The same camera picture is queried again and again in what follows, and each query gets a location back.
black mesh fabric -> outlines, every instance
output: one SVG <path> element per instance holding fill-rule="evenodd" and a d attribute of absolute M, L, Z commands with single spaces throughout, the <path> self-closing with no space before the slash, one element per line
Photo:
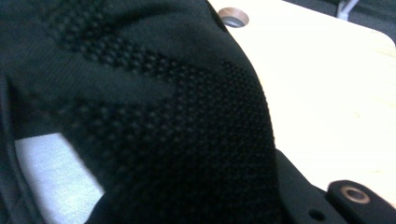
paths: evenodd
<path fill-rule="evenodd" d="M 125 223 L 279 221 L 262 87 L 206 1 L 31 2 L 4 11 L 1 72 Z"/>

wooden table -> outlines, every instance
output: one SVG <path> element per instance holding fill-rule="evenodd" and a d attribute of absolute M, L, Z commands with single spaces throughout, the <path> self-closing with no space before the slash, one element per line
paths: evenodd
<path fill-rule="evenodd" d="M 326 189 L 349 179 L 396 206 L 396 49 L 386 35 L 280 0 L 210 0 L 267 96 L 276 147 Z"/>

white fabric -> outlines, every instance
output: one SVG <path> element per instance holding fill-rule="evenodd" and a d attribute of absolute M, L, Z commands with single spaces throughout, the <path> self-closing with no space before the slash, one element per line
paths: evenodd
<path fill-rule="evenodd" d="M 103 190 L 59 133 L 16 141 L 22 171 L 48 224 L 80 224 Z"/>

circular hole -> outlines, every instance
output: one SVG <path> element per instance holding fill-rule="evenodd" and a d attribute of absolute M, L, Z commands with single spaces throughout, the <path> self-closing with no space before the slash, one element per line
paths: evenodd
<path fill-rule="evenodd" d="M 326 219 L 326 217 L 323 215 L 323 213 L 321 213 L 320 211 L 318 211 L 316 209 L 309 210 L 308 214 L 316 221 L 324 221 L 324 219 Z"/>
<path fill-rule="evenodd" d="M 351 186 L 343 186 L 341 188 L 341 192 L 344 194 L 346 198 L 354 203 L 369 203 L 371 201 L 370 197 L 361 191 L 360 189 L 351 187 Z"/>
<path fill-rule="evenodd" d="M 233 28 L 248 25 L 248 14 L 236 7 L 225 7 L 219 11 L 223 23 Z"/>

light wood surface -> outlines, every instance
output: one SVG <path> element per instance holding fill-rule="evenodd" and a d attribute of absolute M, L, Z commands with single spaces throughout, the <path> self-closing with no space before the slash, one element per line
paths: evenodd
<path fill-rule="evenodd" d="M 396 206 L 396 49 L 377 31 L 280 0 L 209 0 L 258 73 L 276 147 L 308 180 L 359 182 Z"/>

